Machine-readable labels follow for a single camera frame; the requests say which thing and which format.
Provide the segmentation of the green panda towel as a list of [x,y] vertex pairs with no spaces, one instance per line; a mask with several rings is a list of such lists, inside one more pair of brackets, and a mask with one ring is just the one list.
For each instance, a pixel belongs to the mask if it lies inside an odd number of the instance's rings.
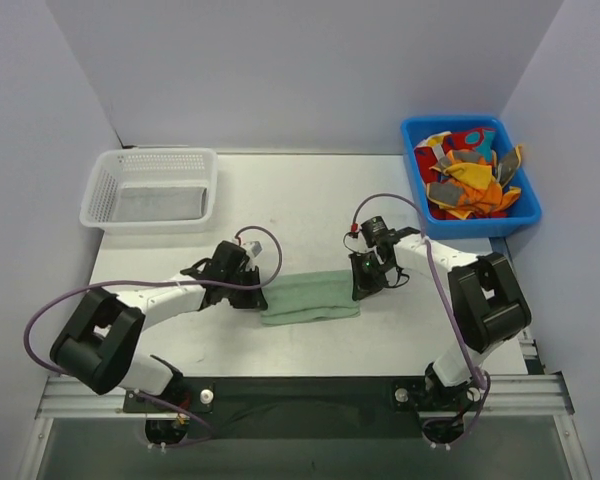
[[354,318],[360,315],[360,305],[352,293],[347,270],[279,276],[263,289],[268,307],[260,321],[271,327]]

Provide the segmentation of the grey panda towel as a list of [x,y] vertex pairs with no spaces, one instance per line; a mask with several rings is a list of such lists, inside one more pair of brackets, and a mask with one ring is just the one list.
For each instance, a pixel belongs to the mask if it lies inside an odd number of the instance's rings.
[[117,222],[197,220],[205,213],[207,188],[202,186],[127,187],[112,214]]

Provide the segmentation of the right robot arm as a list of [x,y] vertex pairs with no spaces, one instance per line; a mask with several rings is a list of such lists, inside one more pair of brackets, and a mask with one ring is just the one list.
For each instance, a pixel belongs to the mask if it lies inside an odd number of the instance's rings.
[[360,301],[402,287],[411,272],[431,279],[449,317],[455,343],[426,369],[425,389],[449,395],[470,384],[487,386],[483,362],[531,323],[531,311],[507,258],[456,250],[405,227],[389,229],[375,217],[349,234],[364,251],[349,254],[352,298]]

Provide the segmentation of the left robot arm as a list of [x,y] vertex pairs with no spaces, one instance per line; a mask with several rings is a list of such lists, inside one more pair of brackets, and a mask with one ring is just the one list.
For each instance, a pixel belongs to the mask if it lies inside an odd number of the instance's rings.
[[53,343],[50,359],[99,395],[116,387],[152,396],[176,389],[182,378],[176,367],[136,351],[141,333],[224,300],[239,310],[267,309],[254,264],[261,251],[257,241],[223,241],[211,257],[182,270],[166,287],[88,291]]

